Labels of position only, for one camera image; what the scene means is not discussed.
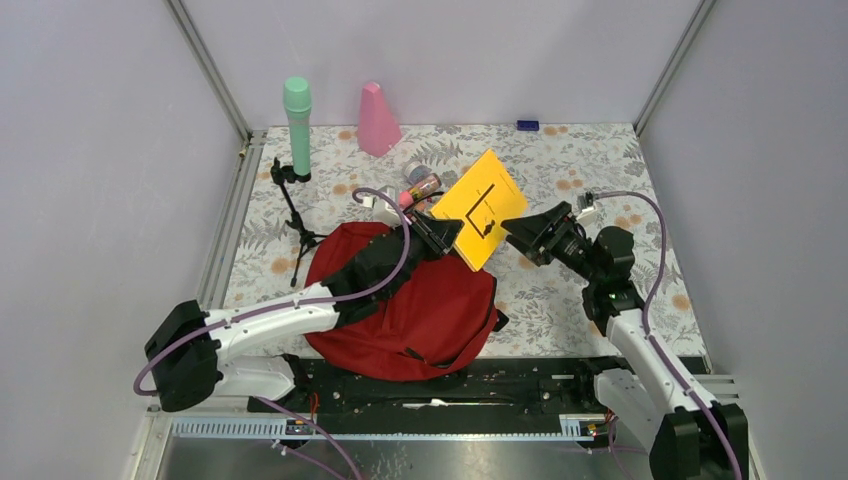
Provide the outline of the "yellow book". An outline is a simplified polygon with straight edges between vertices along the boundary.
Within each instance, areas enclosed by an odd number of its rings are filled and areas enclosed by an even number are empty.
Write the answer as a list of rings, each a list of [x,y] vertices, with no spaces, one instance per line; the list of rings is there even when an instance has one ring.
[[[528,201],[495,152],[486,150],[430,213],[463,226],[453,249],[473,271],[479,271],[505,240],[501,222],[522,216]]]

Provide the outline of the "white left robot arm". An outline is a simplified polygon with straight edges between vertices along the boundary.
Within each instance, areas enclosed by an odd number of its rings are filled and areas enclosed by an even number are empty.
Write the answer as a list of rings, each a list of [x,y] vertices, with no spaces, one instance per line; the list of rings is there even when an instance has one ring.
[[[276,300],[236,309],[204,310],[195,300],[176,305],[144,346],[147,365],[133,384],[166,412],[213,396],[274,399],[296,411],[309,401],[307,380],[284,360],[250,357],[270,340],[321,333],[358,323],[391,299],[424,261],[450,252],[463,223],[418,211],[379,234],[338,271]],[[141,383],[151,376],[155,387]]]

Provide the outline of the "red backpack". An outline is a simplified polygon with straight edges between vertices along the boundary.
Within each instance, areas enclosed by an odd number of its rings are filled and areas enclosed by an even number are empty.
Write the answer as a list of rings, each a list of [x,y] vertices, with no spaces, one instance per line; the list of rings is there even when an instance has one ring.
[[[369,240],[396,228],[341,224],[318,246],[305,283],[322,281]],[[496,289],[491,274],[445,255],[421,263],[377,313],[306,339],[335,367],[387,381],[429,380],[469,365],[489,334],[507,323],[495,306]]]

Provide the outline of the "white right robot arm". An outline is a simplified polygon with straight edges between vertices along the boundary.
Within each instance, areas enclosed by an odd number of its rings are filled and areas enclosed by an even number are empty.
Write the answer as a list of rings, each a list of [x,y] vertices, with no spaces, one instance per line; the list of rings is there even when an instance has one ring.
[[[577,405],[610,409],[647,450],[656,479],[701,479],[707,472],[748,478],[745,413],[721,403],[653,330],[650,300],[631,278],[632,233],[612,225],[589,238],[566,202],[501,226],[507,242],[534,264],[557,260],[586,280],[586,316],[627,362],[578,379]]]

